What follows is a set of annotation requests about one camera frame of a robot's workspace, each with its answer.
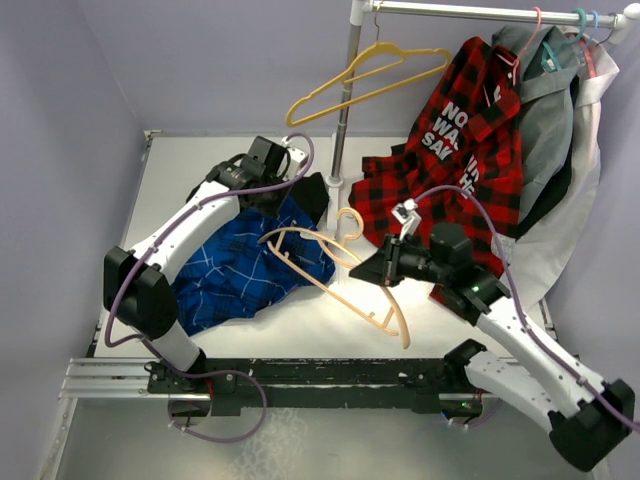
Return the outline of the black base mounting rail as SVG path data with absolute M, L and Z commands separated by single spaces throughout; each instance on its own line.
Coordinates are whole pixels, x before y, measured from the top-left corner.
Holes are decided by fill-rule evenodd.
M 403 409 L 469 421 L 485 412 L 484 392 L 442 359 L 209 359 L 206 379 L 159 361 L 144 365 L 148 391 L 211 401 L 213 416 L 244 408 Z

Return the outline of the pink hanger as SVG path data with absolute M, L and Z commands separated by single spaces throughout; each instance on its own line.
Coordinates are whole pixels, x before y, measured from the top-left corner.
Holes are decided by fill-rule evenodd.
M 541 28 L 541 24 L 542 24 L 542 10 L 538 7 L 538 6 L 534 6 L 532 8 L 533 11 L 536 12 L 536 26 L 535 29 L 533 30 L 533 33 L 530 35 L 529 39 L 527 40 L 527 42 L 524 44 L 524 46 L 519 50 L 516 58 L 514 59 L 513 62 L 509 63 L 507 61 L 507 59 L 503 56 L 500 57 L 500 59 L 507 65 L 511 66 L 511 73 L 510 73 L 510 80 L 513 86 L 515 86 L 518 81 L 519 81 L 519 67 L 520 67 L 520 63 L 521 63 L 521 59 L 523 57 L 523 55 L 526 53 L 526 51 L 528 50 L 529 46 L 531 45 L 532 41 L 534 40 L 535 36 L 538 34 L 538 32 L 540 31 Z

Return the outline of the white shirt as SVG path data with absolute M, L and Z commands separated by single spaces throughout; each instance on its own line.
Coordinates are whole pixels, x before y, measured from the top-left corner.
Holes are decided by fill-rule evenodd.
M 571 28 L 559 28 L 568 38 Z M 510 273 L 525 308 L 538 303 L 561 276 L 588 220 L 600 181 L 598 133 L 601 100 L 619 67 L 601 45 L 581 40 L 572 46 L 581 63 L 574 103 L 572 179 L 562 200 L 528 231 L 503 238 Z

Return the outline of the blue hanger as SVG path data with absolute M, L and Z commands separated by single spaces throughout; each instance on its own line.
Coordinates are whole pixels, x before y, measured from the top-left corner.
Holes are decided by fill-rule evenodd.
M 575 13 L 579 17 L 579 27 L 577 34 L 577 41 L 585 39 L 585 33 L 588 28 L 598 29 L 600 25 L 600 14 L 596 10 L 585 11 L 582 8 L 577 8 Z

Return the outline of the teal hanger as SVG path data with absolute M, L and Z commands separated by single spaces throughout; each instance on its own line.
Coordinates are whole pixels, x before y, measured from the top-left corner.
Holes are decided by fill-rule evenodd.
M 573 38 L 566 37 L 556 47 L 551 46 L 546 40 L 542 42 L 543 53 L 540 63 L 542 69 L 547 73 L 552 73 L 563 69 L 562 62 L 559 60 L 558 55 L 561 54 L 564 50 L 578 43 L 585 33 L 587 26 L 586 11 L 583 8 L 578 7 L 574 10 L 574 13 L 576 13 L 579 17 L 579 29 Z

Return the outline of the blue plaid shirt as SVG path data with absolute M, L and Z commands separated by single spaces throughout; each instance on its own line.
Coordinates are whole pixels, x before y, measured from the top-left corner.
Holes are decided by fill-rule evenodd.
M 254 317 L 310 283 L 259 239 L 281 227 L 315 230 L 328 206 L 315 196 L 290 195 L 276 216 L 242 211 L 189 258 L 173 282 L 179 322 L 189 336 L 227 320 Z

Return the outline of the grey shirt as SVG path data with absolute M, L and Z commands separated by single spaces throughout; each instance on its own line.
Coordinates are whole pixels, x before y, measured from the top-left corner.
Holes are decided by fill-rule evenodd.
M 492 45 L 518 54 L 531 34 L 524 27 L 507 25 L 493 34 Z M 573 113 L 581 63 L 572 47 L 558 55 L 562 70 L 547 73 L 540 63 L 542 42 L 556 47 L 565 38 L 557 27 L 539 31 L 520 63 L 523 187 L 518 229 L 522 233 L 564 198 L 572 179 Z

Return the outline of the red black plaid shirt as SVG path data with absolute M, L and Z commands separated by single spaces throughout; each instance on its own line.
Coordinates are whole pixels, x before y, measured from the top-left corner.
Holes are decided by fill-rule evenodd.
M 414 121 L 407 141 L 390 155 L 362 160 L 363 179 L 349 204 L 364 235 L 381 246 L 401 225 L 391 211 L 417 201 L 415 233 L 429 241 L 433 225 L 463 226 L 475 261 L 496 277 L 504 267 L 495 242 L 515 233 L 523 187 L 518 85 L 509 78 L 515 54 L 479 37 L 464 42 Z

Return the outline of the metal clothes rack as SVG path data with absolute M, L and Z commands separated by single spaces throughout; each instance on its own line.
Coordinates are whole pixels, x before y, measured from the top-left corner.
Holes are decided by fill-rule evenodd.
M 347 62 L 359 53 L 361 30 L 368 14 L 389 13 L 400 15 L 428 16 L 436 18 L 474 19 L 513 23 L 536 23 L 536 12 L 532 9 L 491 8 L 482 6 L 464 6 L 462 4 L 446 5 L 440 3 L 416 3 L 407 1 L 353 1 L 350 6 L 349 37 L 347 43 Z M 576 13 L 542 12 L 542 23 L 564 26 L 579 26 Z M 628 4 L 620 13 L 600 16 L 599 28 L 610 31 L 607 41 L 619 44 L 628 36 L 632 28 L 639 24 L 639 4 Z M 326 216 L 328 231 L 334 233 L 338 229 L 338 210 L 342 192 L 342 162 L 346 141 L 348 117 L 339 114 L 336 132 L 332 135 L 333 156 L 330 173 L 325 177 L 329 191 L 329 207 Z

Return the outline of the black garment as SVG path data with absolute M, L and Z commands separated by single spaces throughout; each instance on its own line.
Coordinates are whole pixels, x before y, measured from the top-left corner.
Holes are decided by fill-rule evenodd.
M 296 182 L 291 187 L 289 196 L 314 225 L 318 225 L 329 206 L 329 194 L 320 172 L 313 173 Z

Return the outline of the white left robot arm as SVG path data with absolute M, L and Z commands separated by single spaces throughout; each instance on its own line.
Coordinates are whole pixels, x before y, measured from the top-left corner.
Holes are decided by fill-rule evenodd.
M 190 257 L 242 211 L 275 214 L 295 182 L 310 169 L 315 148 L 295 147 L 290 136 L 279 142 L 256 137 L 245 153 L 212 167 L 186 203 L 153 234 L 134 246 L 111 248 L 103 263 L 103 307 L 108 313 L 104 343 L 113 339 L 116 321 L 172 367 L 170 378 L 184 392 L 202 387 L 206 355 L 179 321 L 172 284 Z

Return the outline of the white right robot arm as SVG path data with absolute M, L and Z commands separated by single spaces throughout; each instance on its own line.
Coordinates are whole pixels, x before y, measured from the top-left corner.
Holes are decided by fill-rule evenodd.
M 516 294 L 477 265 L 461 226 L 440 223 L 429 243 L 389 235 L 350 277 L 395 287 L 405 279 L 440 289 L 445 305 L 500 345 L 513 368 L 468 340 L 447 356 L 446 383 L 456 391 L 487 390 L 538 424 L 571 466 L 589 472 L 634 425 L 635 393 L 624 381 L 608 382 L 568 353 L 517 305 Z

